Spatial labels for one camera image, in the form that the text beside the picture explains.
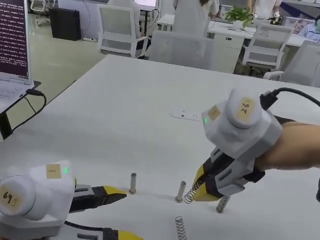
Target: hand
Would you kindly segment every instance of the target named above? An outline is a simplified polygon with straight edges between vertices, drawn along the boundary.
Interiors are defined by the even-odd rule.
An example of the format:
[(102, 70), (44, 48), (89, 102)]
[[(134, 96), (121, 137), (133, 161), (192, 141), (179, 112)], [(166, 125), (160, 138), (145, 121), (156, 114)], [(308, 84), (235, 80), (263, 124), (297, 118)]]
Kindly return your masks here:
[(275, 145), (257, 158), (255, 166), (262, 170), (300, 170), (320, 166), (320, 126), (299, 122), (282, 125)]
[(209, 12), (209, 18), (211, 20), (214, 20), (216, 18), (216, 15), (213, 15), (211, 12)]

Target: metal spring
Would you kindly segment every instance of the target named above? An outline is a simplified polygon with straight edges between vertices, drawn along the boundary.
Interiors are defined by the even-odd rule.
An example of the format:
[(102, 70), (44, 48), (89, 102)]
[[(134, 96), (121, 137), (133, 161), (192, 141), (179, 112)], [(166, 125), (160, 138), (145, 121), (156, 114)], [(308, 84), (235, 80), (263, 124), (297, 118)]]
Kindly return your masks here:
[(193, 202), (194, 200), (194, 196), (197, 192), (197, 190), (200, 188), (200, 186), (203, 184), (203, 181), (197, 181), (191, 188), (191, 190), (189, 190), (183, 197), (183, 201), (186, 204), (190, 204)]
[(184, 225), (184, 219), (182, 216), (177, 216), (175, 219), (176, 233), (178, 234), (178, 240), (187, 240), (187, 234)]
[(224, 212), (225, 207), (226, 207), (227, 203), (229, 202), (229, 200), (230, 200), (230, 196), (223, 196), (220, 199), (218, 205), (216, 206), (216, 212), (218, 214), (222, 214)]

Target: computer monitor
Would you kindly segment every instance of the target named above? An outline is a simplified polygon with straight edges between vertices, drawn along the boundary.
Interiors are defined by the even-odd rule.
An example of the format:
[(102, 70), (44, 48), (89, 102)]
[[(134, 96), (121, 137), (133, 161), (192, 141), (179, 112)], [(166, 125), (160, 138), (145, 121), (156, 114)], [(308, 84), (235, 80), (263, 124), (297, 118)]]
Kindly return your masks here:
[(0, 0), (0, 81), (32, 84), (26, 0)]

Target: drawer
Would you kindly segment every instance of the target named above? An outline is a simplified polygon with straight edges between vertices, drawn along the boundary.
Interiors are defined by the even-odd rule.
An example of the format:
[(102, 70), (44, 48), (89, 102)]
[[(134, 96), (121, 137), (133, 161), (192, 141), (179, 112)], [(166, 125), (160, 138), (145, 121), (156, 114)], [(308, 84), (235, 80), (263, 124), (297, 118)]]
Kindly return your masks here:
[(244, 44), (242, 37), (214, 34), (214, 39), (218, 45), (227, 48), (241, 49)]

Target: chair backrest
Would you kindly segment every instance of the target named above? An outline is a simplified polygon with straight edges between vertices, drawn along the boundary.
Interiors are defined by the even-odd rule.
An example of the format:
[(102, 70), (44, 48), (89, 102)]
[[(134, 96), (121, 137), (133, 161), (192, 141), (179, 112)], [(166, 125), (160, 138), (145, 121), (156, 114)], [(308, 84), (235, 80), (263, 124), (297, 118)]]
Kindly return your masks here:
[(259, 24), (245, 51), (243, 62), (278, 68), (293, 31), (291, 27)]
[(98, 4), (99, 30), (109, 33), (110, 40), (136, 38), (135, 16), (132, 8)]
[(305, 40), (281, 75), (280, 81), (319, 88), (320, 43)]
[(174, 31), (155, 31), (150, 46), (150, 61), (212, 70), (215, 40)]

